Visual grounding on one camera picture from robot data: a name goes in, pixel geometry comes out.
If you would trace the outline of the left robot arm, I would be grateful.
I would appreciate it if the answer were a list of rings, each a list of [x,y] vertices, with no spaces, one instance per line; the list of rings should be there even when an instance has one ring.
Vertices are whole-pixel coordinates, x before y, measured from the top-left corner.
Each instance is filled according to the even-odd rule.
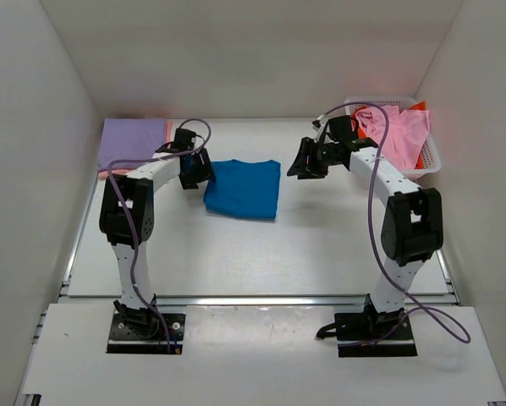
[[[118,159],[107,167],[99,228],[118,263],[121,299],[114,302],[123,323],[149,337],[167,322],[157,309],[148,264],[147,241],[155,228],[155,194],[178,178],[183,189],[196,189],[215,174],[202,137],[180,124],[172,141],[145,159]]]

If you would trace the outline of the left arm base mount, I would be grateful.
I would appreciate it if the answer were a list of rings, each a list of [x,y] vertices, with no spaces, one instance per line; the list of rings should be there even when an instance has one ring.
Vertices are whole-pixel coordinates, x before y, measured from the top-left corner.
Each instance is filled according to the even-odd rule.
[[[118,300],[107,336],[108,354],[181,355],[186,328],[185,309],[155,315],[149,309],[130,309]]]

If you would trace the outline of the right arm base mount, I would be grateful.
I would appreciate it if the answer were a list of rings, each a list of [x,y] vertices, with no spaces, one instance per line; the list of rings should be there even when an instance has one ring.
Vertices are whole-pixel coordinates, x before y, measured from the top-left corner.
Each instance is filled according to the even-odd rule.
[[[316,340],[335,338],[339,358],[404,358],[418,351],[404,308],[377,312],[366,304],[361,312],[334,313],[334,321],[321,327]]]

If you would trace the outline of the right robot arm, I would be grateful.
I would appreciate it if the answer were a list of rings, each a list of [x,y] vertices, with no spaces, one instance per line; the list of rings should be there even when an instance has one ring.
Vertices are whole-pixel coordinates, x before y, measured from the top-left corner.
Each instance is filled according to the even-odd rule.
[[[374,256],[382,275],[367,301],[373,310],[361,318],[362,331],[378,339],[391,330],[390,316],[402,311],[418,271],[443,245],[441,195],[407,179],[375,141],[359,138],[349,116],[318,118],[313,127],[316,136],[301,139],[288,176],[325,178],[331,166],[342,165],[368,182],[368,199],[379,200],[385,209],[380,233],[368,231],[381,245]]]

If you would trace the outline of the blue polo t-shirt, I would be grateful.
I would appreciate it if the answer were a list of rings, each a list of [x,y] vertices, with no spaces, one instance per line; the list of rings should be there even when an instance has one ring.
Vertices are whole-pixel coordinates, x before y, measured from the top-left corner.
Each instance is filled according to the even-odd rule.
[[[274,160],[214,162],[215,180],[203,195],[206,210],[220,216],[274,221],[278,210],[281,164]]]

